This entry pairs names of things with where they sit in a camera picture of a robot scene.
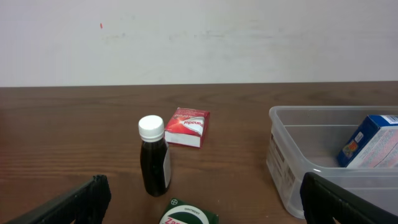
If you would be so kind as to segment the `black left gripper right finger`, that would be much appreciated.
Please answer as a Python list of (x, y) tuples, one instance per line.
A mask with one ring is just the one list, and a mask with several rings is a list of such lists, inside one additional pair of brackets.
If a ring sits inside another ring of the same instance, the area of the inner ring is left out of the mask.
[(397, 216), (313, 172), (305, 173), (300, 198), (308, 224), (388, 224)]

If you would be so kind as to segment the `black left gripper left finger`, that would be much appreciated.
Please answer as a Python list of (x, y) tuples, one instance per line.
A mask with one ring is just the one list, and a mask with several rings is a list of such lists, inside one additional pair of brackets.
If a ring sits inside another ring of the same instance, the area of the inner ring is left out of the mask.
[(111, 201), (105, 175), (95, 175), (65, 194), (8, 221), (8, 224), (101, 224)]

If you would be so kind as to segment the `blue Kool Fever box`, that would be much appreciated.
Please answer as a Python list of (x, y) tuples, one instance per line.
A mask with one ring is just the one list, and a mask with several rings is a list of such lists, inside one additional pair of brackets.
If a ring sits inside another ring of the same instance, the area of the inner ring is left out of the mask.
[(341, 167), (397, 167), (397, 116), (366, 116), (337, 155)]

